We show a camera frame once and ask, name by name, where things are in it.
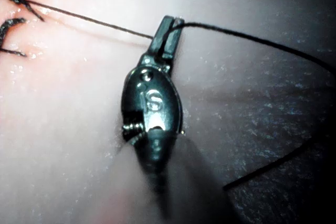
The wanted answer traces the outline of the left arm needle driver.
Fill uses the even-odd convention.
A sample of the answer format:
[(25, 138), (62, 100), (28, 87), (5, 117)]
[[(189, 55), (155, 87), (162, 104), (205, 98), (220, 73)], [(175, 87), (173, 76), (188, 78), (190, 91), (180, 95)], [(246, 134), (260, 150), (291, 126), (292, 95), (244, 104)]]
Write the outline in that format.
[(170, 70), (163, 60), (143, 54), (126, 76), (121, 96), (125, 141), (152, 129), (181, 132), (182, 103)]

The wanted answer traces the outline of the left arm needle driver jaw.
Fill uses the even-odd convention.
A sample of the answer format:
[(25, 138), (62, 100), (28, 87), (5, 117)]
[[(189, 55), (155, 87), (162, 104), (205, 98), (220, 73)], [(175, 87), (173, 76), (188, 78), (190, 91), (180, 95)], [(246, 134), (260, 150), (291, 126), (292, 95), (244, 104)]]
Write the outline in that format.
[(166, 33), (174, 23), (174, 17), (164, 16), (151, 43), (148, 48), (148, 52), (159, 52), (164, 42), (166, 41)]
[(167, 35), (164, 39), (164, 49), (162, 54), (163, 59), (174, 59), (180, 40), (183, 24), (184, 19), (175, 18), (173, 23), (170, 25)]

